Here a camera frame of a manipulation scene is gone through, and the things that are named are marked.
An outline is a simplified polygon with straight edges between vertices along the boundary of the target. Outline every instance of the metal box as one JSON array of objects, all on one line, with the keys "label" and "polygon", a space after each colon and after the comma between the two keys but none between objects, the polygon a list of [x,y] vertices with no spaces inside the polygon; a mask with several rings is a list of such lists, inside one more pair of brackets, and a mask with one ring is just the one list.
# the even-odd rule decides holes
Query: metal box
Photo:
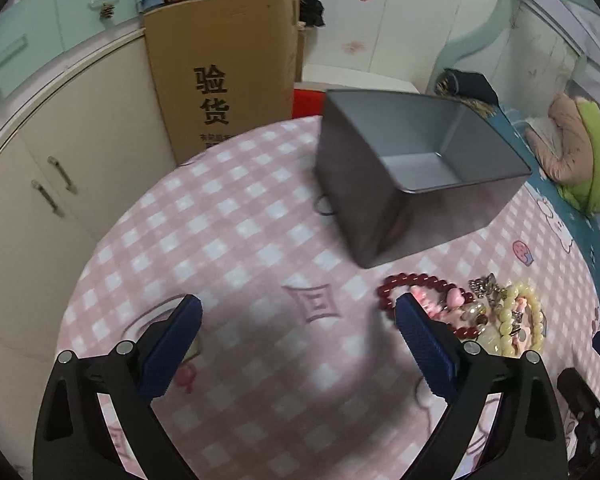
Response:
[{"label": "metal box", "polygon": [[354,261],[367,269],[485,227],[531,170],[461,102],[332,90],[315,174]]}]

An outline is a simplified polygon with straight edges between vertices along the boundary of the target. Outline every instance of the mint green drawer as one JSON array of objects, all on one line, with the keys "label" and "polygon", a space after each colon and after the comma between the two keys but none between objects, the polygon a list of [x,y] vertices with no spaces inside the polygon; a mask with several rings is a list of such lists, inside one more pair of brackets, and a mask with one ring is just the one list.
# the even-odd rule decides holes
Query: mint green drawer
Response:
[{"label": "mint green drawer", "polygon": [[[115,4],[111,18],[100,17],[103,2]],[[136,0],[58,0],[60,33],[66,49],[137,15]]]},{"label": "mint green drawer", "polygon": [[55,0],[22,0],[0,14],[0,104],[62,54]]}]

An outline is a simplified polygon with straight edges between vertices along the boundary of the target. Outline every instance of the silver screw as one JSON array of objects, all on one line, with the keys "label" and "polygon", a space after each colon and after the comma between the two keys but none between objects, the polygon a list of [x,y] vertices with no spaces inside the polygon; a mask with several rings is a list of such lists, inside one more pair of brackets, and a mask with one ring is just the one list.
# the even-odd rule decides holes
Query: silver screw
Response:
[{"label": "silver screw", "polygon": [[131,341],[121,341],[116,345],[116,352],[120,355],[127,355],[134,349],[134,344]]},{"label": "silver screw", "polygon": [[480,353],[480,345],[475,341],[467,341],[462,347],[470,355],[478,355]]},{"label": "silver screw", "polygon": [[525,355],[526,355],[526,360],[532,364],[537,365],[540,362],[540,354],[538,352],[534,352],[533,350],[530,350]]},{"label": "silver screw", "polygon": [[65,365],[73,358],[74,358],[74,353],[71,352],[71,350],[65,350],[63,352],[60,352],[60,354],[58,355],[58,362]]}]

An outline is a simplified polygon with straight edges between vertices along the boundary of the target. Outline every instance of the round table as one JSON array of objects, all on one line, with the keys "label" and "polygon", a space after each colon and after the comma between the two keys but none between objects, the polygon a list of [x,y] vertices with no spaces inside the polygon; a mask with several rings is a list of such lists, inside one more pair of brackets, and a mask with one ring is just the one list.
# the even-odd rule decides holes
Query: round table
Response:
[{"label": "round table", "polygon": [[[138,338],[160,305],[203,302],[202,352],[152,407],[201,479],[400,478],[445,409],[378,310],[388,274],[457,283],[493,272],[544,305],[543,360],[575,366],[600,398],[598,298],[548,202],[523,186],[487,227],[373,269],[350,259],[312,174],[320,118],[258,128],[215,146],[149,190],[100,241],[64,314],[58,351],[107,353]],[[520,243],[528,254],[520,251]],[[574,420],[557,394],[568,445]],[[110,433],[141,474],[111,405]],[[459,468],[484,447],[485,408]]]}]

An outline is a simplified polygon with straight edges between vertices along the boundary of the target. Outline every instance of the teal bed sheet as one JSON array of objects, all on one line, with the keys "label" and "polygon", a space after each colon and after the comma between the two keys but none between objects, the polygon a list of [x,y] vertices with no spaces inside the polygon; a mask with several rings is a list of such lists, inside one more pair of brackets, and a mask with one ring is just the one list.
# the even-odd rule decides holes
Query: teal bed sheet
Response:
[{"label": "teal bed sheet", "polygon": [[589,272],[596,285],[600,300],[600,228],[597,221],[585,218],[565,202],[558,194],[554,183],[544,176],[536,157],[524,140],[525,117],[514,108],[507,108],[503,105],[502,110],[504,112],[499,110],[495,117],[489,119],[489,122],[529,165],[533,173],[528,183],[551,202],[555,211],[567,225],[580,253],[589,266]]}]

